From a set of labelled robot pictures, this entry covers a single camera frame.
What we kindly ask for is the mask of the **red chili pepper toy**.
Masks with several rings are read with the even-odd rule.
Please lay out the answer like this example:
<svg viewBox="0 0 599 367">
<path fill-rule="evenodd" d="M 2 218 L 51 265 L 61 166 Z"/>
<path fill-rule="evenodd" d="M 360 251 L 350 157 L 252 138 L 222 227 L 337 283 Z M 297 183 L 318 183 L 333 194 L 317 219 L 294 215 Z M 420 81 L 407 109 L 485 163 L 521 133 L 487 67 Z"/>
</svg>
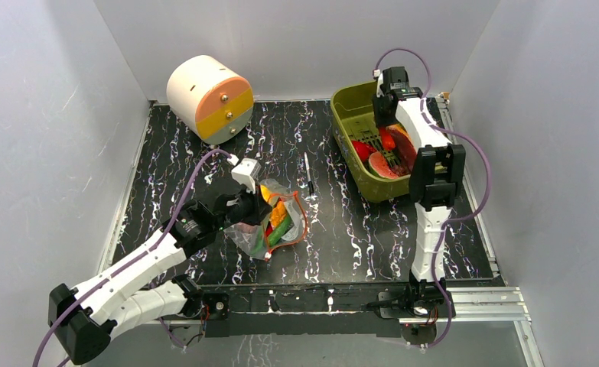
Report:
<svg viewBox="0 0 599 367">
<path fill-rule="evenodd" d="M 378 133 L 382 143 L 383 150 L 392 151 L 396 148 L 396 143 L 386 127 L 378 127 Z"/>
</svg>

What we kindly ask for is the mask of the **yellow mango toy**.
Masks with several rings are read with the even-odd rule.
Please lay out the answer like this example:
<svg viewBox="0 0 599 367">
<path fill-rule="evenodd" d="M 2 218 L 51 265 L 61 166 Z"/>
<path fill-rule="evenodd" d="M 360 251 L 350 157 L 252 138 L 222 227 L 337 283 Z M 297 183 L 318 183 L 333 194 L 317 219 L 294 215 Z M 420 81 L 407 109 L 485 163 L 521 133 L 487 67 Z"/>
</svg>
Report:
<svg viewBox="0 0 599 367">
<path fill-rule="evenodd" d="M 268 203 L 270 201 L 272 192 L 270 191 L 270 189 L 268 187 L 266 187 L 263 184 L 260 185 L 260 191 L 262 194 L 262 198 Z"/>
</svg>

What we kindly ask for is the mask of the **red bell pepper toy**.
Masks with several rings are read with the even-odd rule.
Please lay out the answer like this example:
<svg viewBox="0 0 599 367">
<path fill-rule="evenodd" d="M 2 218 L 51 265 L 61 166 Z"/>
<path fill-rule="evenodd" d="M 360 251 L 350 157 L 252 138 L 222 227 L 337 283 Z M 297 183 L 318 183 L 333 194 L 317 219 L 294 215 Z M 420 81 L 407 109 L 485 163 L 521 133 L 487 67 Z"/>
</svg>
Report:
<svg viewBox="0 0 599 367">
<path fill-rule="evenodd" d="M 353 148 L 362 163 L 366 163 L 369 160 L 371 154 L 376 152 L 376 149 L 365 142 L 351 141 Z"/>
</svg>

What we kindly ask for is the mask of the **olive green plastic bin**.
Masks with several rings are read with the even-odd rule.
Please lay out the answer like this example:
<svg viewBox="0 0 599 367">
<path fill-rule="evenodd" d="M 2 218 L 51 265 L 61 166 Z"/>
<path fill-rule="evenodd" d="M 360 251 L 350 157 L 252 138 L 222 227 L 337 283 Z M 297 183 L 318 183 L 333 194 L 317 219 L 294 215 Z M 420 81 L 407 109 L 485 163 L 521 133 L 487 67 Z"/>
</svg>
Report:
<svg viewBox="0 0 599 367">
<path fill-rule="evenodd" d="M 375 81 L 342 88 L 332 96 L 330 107 L 334 114 L 334 137 L 360 194 L 369 202 L 380 203 L 399 196 L 409 196 L 410 174 L 401 165 L 395 149 L 383 150 L 373 114 L 372 97 L 375 91 Z M 351 141 L 365 142 L 382 152 L 389 166 L 401 177 L 388 180 L 371 174 L 367 162 L 362 163 L 358 158 Z"/>
</svg>

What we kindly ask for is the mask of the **pink watermelon slice toy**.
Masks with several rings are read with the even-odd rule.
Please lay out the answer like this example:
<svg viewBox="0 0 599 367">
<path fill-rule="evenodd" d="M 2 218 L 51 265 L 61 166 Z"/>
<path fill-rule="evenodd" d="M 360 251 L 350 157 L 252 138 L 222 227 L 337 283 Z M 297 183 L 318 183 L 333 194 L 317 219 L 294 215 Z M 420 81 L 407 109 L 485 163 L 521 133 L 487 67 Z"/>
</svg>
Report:
<svg viewBox="0 0 599 367">
<path fill-rule="evenodd" d="M 389 166 L 388 161 L 380 151 L 371 153 L 367 160 L 367 164 L 369 172 L 377 177 L 388 180 L 395 180 L 401 177 Z"/>
</svg>

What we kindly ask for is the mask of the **black and white pen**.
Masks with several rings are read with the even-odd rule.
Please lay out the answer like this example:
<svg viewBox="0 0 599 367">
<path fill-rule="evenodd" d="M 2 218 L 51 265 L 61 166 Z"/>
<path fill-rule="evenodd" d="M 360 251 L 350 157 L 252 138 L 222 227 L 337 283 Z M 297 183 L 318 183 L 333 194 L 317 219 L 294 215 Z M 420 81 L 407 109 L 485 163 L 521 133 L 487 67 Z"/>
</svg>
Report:
<svg viewBox="0 0 599 367">
<path fill-rule="evenodd" d="M 314 196 L 314 183 L 313 183 L 312 176 L 311 176 L 311 167 L 310 167 L 310 164 L 308 161 L 308 153 L 307 152 L 304 152 L 304 168 L 306 171 L 309 196 L 313 197 Z"/>
</svg>

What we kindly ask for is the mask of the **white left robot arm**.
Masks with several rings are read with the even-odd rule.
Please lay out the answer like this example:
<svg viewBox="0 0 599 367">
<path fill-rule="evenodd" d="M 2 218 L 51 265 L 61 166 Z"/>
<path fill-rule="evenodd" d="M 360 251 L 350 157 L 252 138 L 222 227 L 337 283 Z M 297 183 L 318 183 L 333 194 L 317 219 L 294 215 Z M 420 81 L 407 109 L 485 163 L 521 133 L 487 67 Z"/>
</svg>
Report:
<svg viewBox="0 0 599 367">
<path fill-rule="evenodd" d="M 188 200 L 177 216 L 123 260 L 75 287 L 56 286 L 49 294 L 48 324 L 69 360 L 86 364 L 124 332 L 162 317 L 225 318 L 225 311 L 215 305 L 226 303 L 228 296 L 205 293 L 185 275 L 149 285 L 213 244 L 220 232 L 235 224 L 254 225 L 271 211 L 261 187 L 249 191 L 241 186 L 237 193 L 223 194 L 213 209 Z"/>
</svg>

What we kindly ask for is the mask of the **pink peach toy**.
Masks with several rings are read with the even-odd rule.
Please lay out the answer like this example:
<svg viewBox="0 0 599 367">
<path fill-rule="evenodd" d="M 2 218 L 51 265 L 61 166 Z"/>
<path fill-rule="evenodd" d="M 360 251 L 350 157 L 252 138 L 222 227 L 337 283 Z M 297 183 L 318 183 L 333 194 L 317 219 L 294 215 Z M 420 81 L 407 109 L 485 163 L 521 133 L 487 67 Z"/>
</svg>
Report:
<svg viewBox="0 0 599 367">
<path fill-rule="evenodd" d="M 240 231 L 244 234 L 248 234 L 248 235 L 255 235 L 258 231 L 259 227 L 258 226 L 249 226 L 246 224 L 243 224 L 240 227 Z"/>
</svg>

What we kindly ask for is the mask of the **clear zip top bag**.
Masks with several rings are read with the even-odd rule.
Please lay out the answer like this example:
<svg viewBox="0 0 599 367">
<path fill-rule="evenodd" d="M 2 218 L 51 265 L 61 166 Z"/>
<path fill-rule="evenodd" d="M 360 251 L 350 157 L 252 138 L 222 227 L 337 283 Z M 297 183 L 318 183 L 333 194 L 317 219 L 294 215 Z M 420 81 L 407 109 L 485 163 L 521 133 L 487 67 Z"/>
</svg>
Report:
<svg viewBox="0 0 599 367">
<path fill-rule="evenodd" d="M 268 261 L 276 249 L 303 241 L 309 221 L 297 190 L 273 179 L 263 180 L 260 188 L 272 211 L 255 225 L 240 222 L 228 227 L 225 233 L 249 257 Z"/>
</svg>

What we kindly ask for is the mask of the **round white drawer cabinet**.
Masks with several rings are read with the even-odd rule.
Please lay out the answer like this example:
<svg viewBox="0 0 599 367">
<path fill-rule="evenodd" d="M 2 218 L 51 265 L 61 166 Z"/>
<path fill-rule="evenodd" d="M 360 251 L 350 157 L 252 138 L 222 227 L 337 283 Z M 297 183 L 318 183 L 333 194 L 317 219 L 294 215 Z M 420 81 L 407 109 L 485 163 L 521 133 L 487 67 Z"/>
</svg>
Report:
<svg viewBox="0 0 599 367">
<path fill-rule="evenodd" d="M 209 145 L 241 132 L 254 107 L 249 81 L 208 55 L 178 66 L 169 77 L 166 97 L 171 111 Z"/>
</svg>

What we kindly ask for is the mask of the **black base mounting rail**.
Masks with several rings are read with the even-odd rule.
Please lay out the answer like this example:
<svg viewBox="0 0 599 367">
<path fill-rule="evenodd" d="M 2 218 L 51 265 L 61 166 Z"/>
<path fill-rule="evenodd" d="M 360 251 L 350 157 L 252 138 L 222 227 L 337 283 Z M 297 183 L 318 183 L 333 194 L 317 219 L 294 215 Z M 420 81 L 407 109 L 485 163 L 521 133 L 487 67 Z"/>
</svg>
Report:
<svg viewBox="0 0 599 367">
<path fill-rule="evenodd" d="M 195 286 L 183 280 L 194 295 L 194 311 L 167 316 L 178 330 L 203 318 L 201 305 L 209 307 L 210 338 L 258 334 L 406 336 L 411 328 L 423 328 L 430 339 L 437 323 L 486 320 L 489 307 L 482 297 L 487 289 L 453 287 L 445 306 L 442 296 L 436 305 L 416 312 L 407 308 L 405 283 L 350 284 L 245 284 Z"/>
</svg>

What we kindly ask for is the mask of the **orange brown papaya slice toy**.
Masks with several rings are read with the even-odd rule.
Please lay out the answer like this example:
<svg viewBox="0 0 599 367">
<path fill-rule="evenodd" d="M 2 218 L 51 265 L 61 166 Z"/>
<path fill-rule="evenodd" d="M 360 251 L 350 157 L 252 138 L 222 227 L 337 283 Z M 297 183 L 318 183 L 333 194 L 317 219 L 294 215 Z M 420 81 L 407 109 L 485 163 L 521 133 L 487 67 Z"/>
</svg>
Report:
<svg viewBox="0 0 599 367">
<path fill-rule="evenodd" d="M 414 167 L 417 149 L 412 144 L 409 134 L 398 124 L 390 125 L 386 130 L 395 142 L 395 151 L 397 151 L 399 155 L 401 165 L 406 169 L 406 172 L 410 174 Z"/>
</svg>

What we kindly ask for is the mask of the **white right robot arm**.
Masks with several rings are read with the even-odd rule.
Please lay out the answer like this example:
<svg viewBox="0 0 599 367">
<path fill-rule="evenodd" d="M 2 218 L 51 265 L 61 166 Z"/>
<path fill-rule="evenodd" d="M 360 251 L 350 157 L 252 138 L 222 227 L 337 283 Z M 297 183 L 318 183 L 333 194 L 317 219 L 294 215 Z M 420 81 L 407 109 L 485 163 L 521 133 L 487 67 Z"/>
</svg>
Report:
<svg viewBox="0 0 599 367">
<path fill-rule="evenodd" d="M 402 296 L 380 306 L 396 305 L 413 317 L 455 316 L 446 289 L 441 253 L 455 200 L 461 193 L 466 151 L 456 145 L 432 120 L 425 94 L 409 84 L 404 67 L 374 70 L 376 91 L 372 97 L 374 121 L 393 138 L 409 141 L 415 153 L 409 196 L 417 216 L 415 257 L 409 284 Z"/>
</svg>

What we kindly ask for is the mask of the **green chili pepper toy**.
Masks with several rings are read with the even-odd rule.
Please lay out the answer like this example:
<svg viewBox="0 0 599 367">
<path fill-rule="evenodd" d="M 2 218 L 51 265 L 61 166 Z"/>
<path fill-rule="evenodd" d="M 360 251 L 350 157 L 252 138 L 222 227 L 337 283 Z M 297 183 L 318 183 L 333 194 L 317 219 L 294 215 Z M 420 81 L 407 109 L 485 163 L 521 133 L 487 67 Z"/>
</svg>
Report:
<svg viewBox="0 0 599 367">
<path fill-rule="evenodd" d="M 255 244 L 251 250 L 250 256 L 253 258 L 265 258 L 281 244 L 282 237 L 294 226 L 292 219 L 285 217 L 268 235 L 262 227 L 256 234 Z"/>
</svg>

